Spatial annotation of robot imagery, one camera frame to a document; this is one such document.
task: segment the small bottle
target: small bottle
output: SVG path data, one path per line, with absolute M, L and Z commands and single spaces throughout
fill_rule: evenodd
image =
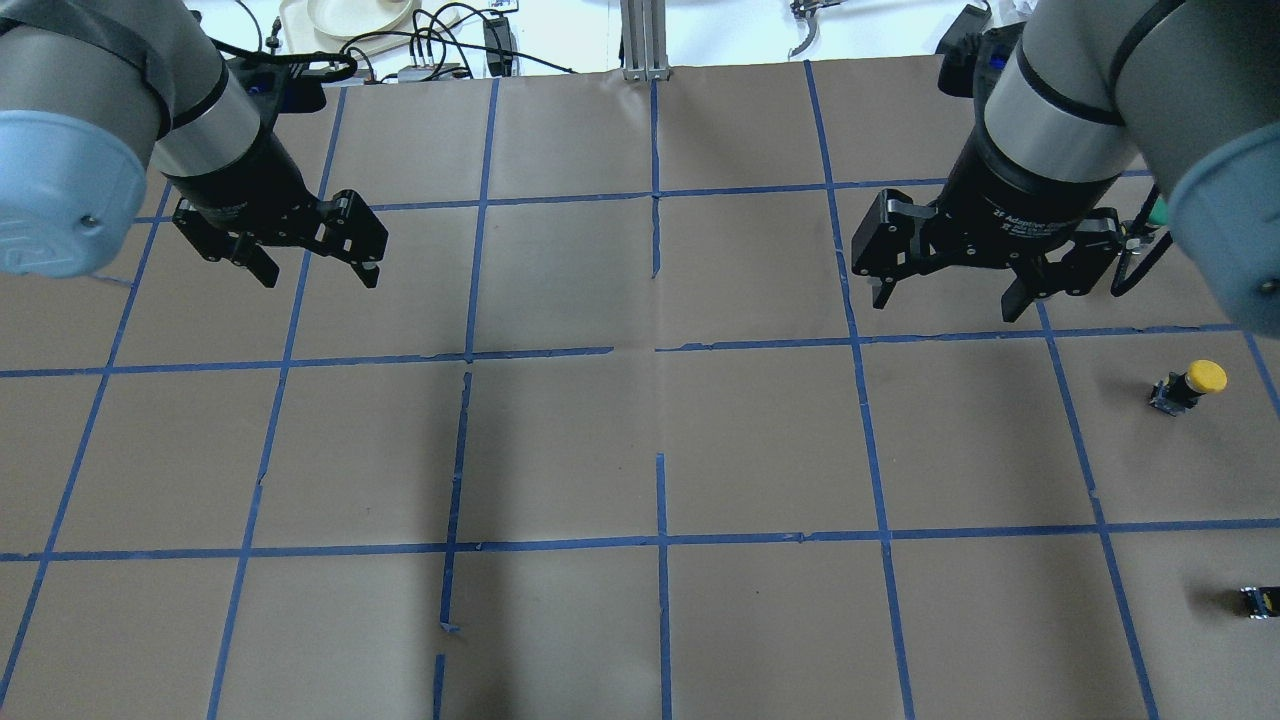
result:
M 1199 398 L 1226 389 L 1226 370 L 1212 360 L 1197 360 L 1185 373 L 1169 377 L 1151 388 L 1148 405 L 1169 415 L 1181 415 L 1196 407 Z

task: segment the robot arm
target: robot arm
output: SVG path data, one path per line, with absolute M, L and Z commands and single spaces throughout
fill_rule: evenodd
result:
M 276 86 L 255 90 L 282 99 L 291 73 L 233 72 L 180 0 L 0 0 L 0 270 L 109 263 L 150 163 L 182 192 L 174 223 L 206 260 L 274 286 L 262 246 L 300 246 L 376 284 L 381 223 L 353 191 L 316 199 L 271 129 L 279 102 L 242 87 L 265 78 Z
M 884 191 L 852 238 L 877 307 L 947 265 L 1011 268 L 1010 322 L 1089 292 L 1126 240 L 1094 205 L 1140 150 L 1226 313 L 1280 336 L 1280 5 L 1043 0 L 974 54 L 977 122 L 941 195 Z

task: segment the white floor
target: white floor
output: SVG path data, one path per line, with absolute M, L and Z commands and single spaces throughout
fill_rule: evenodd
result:
M 378 0 L 349 0 L 374 3 Z M 801 58 L 883 58 L 928 55 L 965 5 L 965 0 L 845 0 L 818 12 L 819 33 Z M 1018 0 L 1025 6 L 1028 0 Z M 247 0 L 264 31 L 280 14 L 278 0 Z M 435 9 L 443 0 L 424 0 Z M 1014 0 L 993 0 L 997 24 L 1019 20 Z M 252 47 L 257 38 L 248 15 L 232 0 L 187 0 L 205 14 L 211 36 Z M 618 0 L 524 0 L 511 15 L 517 50 L 579 72 L 618 65 L 622 33 Z M 667 42 L 672 65 L 742 65 L 781 63 L 805 36 L 791 17 L 788 0 L 667 0 Z M 458 40 L 480 44 L 480 22 L 463 24 Z M 483 51 L 468 51 L 477 74 Z M 408 64 L 403 47 L 374 58 L 379 74 Z M 556 70 L 521 61 L 520 74 Z

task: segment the white plastic bowl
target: white plastic bowl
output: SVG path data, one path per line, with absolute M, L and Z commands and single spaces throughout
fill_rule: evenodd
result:
M 307 0 L 317 31 L 347 40 L 398 26 L 413 12 L 413 0 Z

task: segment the yellow bottle cap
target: yellow bottle cap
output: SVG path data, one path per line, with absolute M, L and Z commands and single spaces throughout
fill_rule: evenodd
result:
M 1197 360 L 1187 369 L 1187 384 L 1204 395 L 1222 392 L 1226 389 L 1226 370 L 1212 360 Z

